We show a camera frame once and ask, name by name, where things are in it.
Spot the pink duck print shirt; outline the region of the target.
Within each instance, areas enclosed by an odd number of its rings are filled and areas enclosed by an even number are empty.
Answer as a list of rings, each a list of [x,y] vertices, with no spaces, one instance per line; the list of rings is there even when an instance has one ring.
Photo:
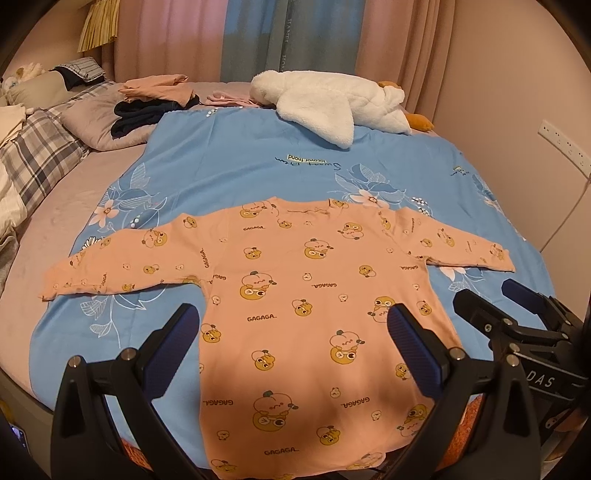
[[[419,433],[433,404],[387,318],[403,304],[460,345],[430,265],[514,268],[499,243],[410,208],[270,198],[120,230],[51,267],[41,296],[200,287],[208,464],[222,479],[290,479],[375,466]]]

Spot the dark navy folded clothes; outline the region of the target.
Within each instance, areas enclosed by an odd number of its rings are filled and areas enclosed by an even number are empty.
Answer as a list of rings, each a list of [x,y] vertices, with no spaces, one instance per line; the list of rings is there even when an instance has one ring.
[[[186,110],[199,102],[197,95],[191,97],[185,106],[163,99],[121,101],[114,107],[117,119],[111,127],[111,136],[114,139],[122,138],[140,127],[157,124],[165,113]]]

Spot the folded pink clothes stack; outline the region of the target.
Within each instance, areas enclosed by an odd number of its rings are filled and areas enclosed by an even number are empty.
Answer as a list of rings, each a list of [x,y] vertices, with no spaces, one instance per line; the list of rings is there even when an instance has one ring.
[[[185,107],[197,96],[182,74],[153,75],[124,82],[119,92],[126,99],[156,99],[174,101]]]

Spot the pink bed sheet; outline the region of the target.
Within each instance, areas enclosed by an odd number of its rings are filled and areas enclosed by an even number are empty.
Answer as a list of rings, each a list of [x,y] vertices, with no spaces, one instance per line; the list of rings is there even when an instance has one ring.
[[[242,259],[226,273],[218,257],[249,248],[242,205],[266,190],[273,172],[270,134],[280,122],[269,111],[205,109],[163,117],[148,143],[93,153],[68,174],[28,224],[1,299],[1,363],[43,405],[53,407],[67,359],[112,358],[140,344],[181,304],[195,305],[207,329],[242,303]],[[171,277],[130,267],[133,290],[113,295],[41,295],[59,262],[122,229],[157,256],[150,236],[192,216],[197,251],[184,254]]]

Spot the white plush goose toy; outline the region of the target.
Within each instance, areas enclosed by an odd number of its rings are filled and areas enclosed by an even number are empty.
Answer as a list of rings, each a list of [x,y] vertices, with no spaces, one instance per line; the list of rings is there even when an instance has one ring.
[[[267,70],[252,78],[249,95],[259,105],[275,107],[281,119],[341,149],[353,145],[356,126],[392,134],[434,129],[427,117],[405,110],[405,91],[391,81],[331,72]]]

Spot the pink and blue curtains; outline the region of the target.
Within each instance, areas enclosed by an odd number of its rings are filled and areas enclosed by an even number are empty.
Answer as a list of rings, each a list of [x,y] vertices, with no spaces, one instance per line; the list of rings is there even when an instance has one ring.
[[[117,82],[249,82],[266,70],[393,81],[407,110],[433,118],[455,13],[453,1],[122,1],[97,55]]]

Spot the blue floral blanket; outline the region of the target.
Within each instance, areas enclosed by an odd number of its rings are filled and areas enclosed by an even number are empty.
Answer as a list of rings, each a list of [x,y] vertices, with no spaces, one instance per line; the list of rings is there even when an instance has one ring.
[[[33,261],[43,273],[121,228],[150,228],[181,212],[204,215],[246,201],[280,197],[294,201],[327,198],[386,207],[411,207],[437,220],[509,249],[515,275],[470,268],[441,273],[430,267],[436,294],[468,353],[492,358],[488,340],[454,313],[454,294],[470,289],[516,318],[543,328],[541,320],[504,297],[501,285],[515,279],[546,295],[554,288],[540,253],[506,218],[477,170],[450,142],[425,134],[396,135],[356,127],[348,151],[332,147],[308,130],[269,110],[219,109],[215,113],[170,113],[147,143],[89,154],[43,201],[26,232]],[[110,360],[139,346],[184,302],[204,313],[196,286],[167,287],[116,296],[58,297],[41,303],[31,339],[29,377],[37,400],[53,410],[66,361]],[[156,408],[198,466],[205,456],[197,426],[197,345],[183,360]]]

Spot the plaid grey quilt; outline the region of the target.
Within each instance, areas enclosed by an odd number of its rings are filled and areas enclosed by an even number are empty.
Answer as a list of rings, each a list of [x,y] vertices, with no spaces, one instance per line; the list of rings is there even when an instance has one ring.
[[[49,109],[36,109],[16,136],[1,148],[1,282],[5,283],[19,248],[19,234],[58,182],[90,148],[62,125],[60,115],[112,84],[90,87]]]

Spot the grey pink pillow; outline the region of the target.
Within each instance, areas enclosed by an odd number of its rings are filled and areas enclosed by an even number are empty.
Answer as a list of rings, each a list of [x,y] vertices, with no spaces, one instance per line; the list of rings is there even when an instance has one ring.
[[[141,126],[121,138],[114,139],[111,135],[111,127],[118,119],[114,107],[123,100],[119,88],[119,84],[106,83],[73,99],[59,114],[62,126],[85,145],[100,152],[146,143],[155,124]]]

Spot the small pink garment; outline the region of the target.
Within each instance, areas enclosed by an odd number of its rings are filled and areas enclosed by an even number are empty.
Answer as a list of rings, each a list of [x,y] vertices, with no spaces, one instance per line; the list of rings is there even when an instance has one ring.
[[[232,94],[224,91],[213,91],[207,95],[202,102],[206,106],[212,107],[238,107],[238,108],[258,108],[259,104],[253,101],[249,95]]]

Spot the striped grey pillow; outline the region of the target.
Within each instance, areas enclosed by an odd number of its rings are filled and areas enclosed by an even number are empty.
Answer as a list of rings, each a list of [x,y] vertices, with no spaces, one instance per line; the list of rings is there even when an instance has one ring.
[[[81,57],[62,63],[53,68],[64,81],[65,88],[70,91],[78,86],[91,86],[105,79],[105,71],[92,57]]]

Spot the yellow fringed fabric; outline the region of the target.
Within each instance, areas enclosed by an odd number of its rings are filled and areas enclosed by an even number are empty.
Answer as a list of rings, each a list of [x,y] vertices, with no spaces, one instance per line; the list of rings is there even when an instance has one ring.
[[[79,38],[79,53],[102,47],[117,38],[119,10],[119,0],[97,0],[91,3]]]

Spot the white wall power strip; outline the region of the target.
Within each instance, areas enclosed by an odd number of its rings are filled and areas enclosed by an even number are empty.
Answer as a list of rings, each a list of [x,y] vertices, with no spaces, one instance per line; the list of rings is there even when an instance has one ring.
[[[547,120],[542,121],[538,134],[562,153],[587,179],[590,178],[590,156],[574,141]]]

